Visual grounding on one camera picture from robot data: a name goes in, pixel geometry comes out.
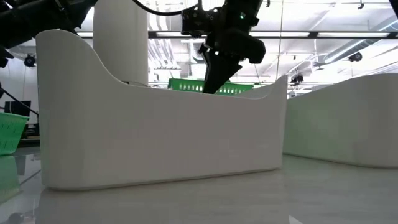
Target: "white column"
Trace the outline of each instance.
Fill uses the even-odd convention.
[[[119,80],[148,85],[147,13],[129,0],[99,0],[94,13],[93,47]]]

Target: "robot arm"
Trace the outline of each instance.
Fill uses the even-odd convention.
[[[266,48],[261,40],[249,35],[259,19],[262,0],[226,0],[222,7],[204,11],[197,8],[182,12],[182,34],[207,35],[199,53],[207,64],[204,93],[215,93],[242,68],[239,62],[261,63]]]
[[[0,0],[0,67],[7,65],[7,52],[33,39],[39,32],[63,29],[75,33],[97,0]]]

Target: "cable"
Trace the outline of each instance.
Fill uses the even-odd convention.
[[[15,102],[18,102],[19,104],[21,104],[22,106],[25,106],[27,109],[30,110],[30,112],[32,112],[33,114],[36,114],[37,116],[39,116],[38,112],[32,110],[30,107],[26,106],[23,102],[17,100],[15,97],[13,97],[9,92],[7,92],[5,89],[3,89],[2,87],[0,87],[0,91],[3,91],[6,95],[8,95],[9,97],[11,97]]]
[[[282,28],[283,28],[283,25],[284,25],[284,0],[282,0],[282,12],[280,14],[279,51],[278,51],[278,64],[277,64],[277,67],[276,67],[275,82],[278,80],[278,73],[279,73],[280,46],[282,45]]]
[[[25,99],[26,68],[27,68],[27,66],[25,66],[25,74],[24,74],[24,86],[22,87],[22,100],[24,100],[24,99]]]
[[[256,69],[257,78],[259,79],[259,83],[261,82],[259,72],[257,71],[257,66],[254,64],[254,68]]]
[[[141,9],[143,9],[143,10],[149,12],[149,13],[155,14],[155,15],[157,15],[157,16],[177,16],[177,15],[181,15],[181,13],[182,13],[182,11],[175,11],[175,12],[159,12],[159,11],[155,11],[155,10],[153,10],[153,9],[150,9],[150,8],[146,7],[146,6],[143,5],[139,0],[132,0],[132,1],[133,1],[134,3],[136,3]],[[196,5],[192,6],[192,7],[189,7],[189,8],[187,8],[187,9],[194,9],[194,8],[196,8],[197,6],[198,6],[198,4],[196,4]]]

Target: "white barrier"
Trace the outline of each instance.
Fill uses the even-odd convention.
[[[287,77],[253,100],[127,85],[86,42],[62,30],[39,34],[37,53],[49,187],[104,188],[281,166]]]
[[[287,101],[284,153],[398,168],[397,74],[358,77]]]

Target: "green basket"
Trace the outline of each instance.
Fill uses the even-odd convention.
[[[205,85],[204,81],[200,80],[185,80],[179,78],[171,78],[169,80],[168,88],[171,90],[180,90],[180,91],[193,91],[201,93],[203,92],[203,86]],[[243,93],[244,91],[253,89],[253,85],[241,85],[234,83],[225,83],[216,94],[219,95],[235,95],[239,93]]]
[[[0,113],[0,156],[15,152],[28,120],[25,116]]]

